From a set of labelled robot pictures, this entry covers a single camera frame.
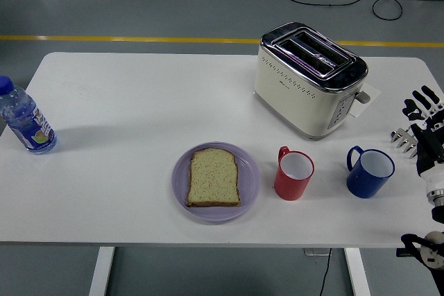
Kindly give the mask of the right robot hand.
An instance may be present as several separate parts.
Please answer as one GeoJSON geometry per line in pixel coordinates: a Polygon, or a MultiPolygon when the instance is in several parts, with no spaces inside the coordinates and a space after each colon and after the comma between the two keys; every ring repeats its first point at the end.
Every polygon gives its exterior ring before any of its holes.
{"type": "Polygon", "coordinates": [[[418,141],[418,175],[431,193],[443,189],[443,101],[426,85],[412,95],[402,112],[418,141]]]}

